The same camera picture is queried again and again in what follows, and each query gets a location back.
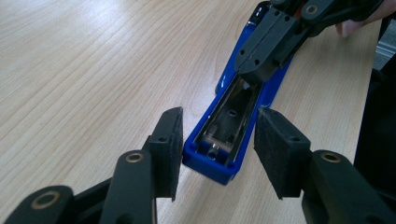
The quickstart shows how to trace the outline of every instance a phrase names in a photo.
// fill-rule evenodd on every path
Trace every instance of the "wood grain surface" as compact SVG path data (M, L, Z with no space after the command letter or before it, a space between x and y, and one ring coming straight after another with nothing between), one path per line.
M50 185L82 192L143 146L161 113L184 107L184 138L215 93L259 1L3 0L0 2L0 222ZM353 161L378 24L306 41L274 101L312 141ZM252 140L223 187L181 167L160 223L304 223L279 201Z

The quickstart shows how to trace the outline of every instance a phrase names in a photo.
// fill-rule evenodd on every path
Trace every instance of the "table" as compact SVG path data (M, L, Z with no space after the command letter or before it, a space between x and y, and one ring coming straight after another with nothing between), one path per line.
M0 221L50 185L82 192L141 148L161 113L184 107L184 138L203 115L259 1L0 3ZM312 149L353 161L378 23L306 41L274 101ZM182 166L160 223L304 223L279 201L252 149L227 187Z

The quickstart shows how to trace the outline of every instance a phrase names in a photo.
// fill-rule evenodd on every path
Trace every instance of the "blue object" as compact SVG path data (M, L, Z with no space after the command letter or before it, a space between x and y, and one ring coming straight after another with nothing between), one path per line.
M208 120L209 116L212 114L221 96L224 94L224 92L226 92L227 87L230 85L233 78L235 77L236 71L234 68L234 64L236 54L255 29L256 24L252 22L248 22L243 29L242 34L239 36L239 39L233 49L233 53L229 61L227 62L227 65L216 87L216 98L213 100L212 104L206 110L198 124L192 130L192 133L187 138L183 148L183 164L201 173L202 175L205 175L213 179L214 181L219 182L222 185L227 185L240 170L242 161L248 148L248 142L254 124L256 122L257 108L259 107L259 105L264 105L266 107L269 107L271 105L290 64L290 62L288 62L283 68L278 69L276 73L267 82L264 83L257 104L255 105L255 108L253 110L253 115L247 126L246 134L242 139L242 145L239 148L238 154L234 161L230 161L227 165L224 165L217 161L212 161L206 155L197 152L199 142L197 142L195 139L204 127L204 124Z

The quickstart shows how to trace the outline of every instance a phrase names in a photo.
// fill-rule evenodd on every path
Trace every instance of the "gray floor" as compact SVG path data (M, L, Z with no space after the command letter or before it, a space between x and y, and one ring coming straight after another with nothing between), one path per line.
M374 68L380 70L396 51L396 20L393 20L376 46Z

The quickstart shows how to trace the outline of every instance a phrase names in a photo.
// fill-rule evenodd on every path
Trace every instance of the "wooden table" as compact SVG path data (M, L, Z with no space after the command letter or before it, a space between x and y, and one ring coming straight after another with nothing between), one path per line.
M141 148L161 113L184 107L184 138L258 1L0 3L0 221L49 185L79 193ZM333 27L296 54L274 101L312 149L353 161L378 24L343 39ZM304 223L279 201L250 144L227 187L181 167L160 223Z

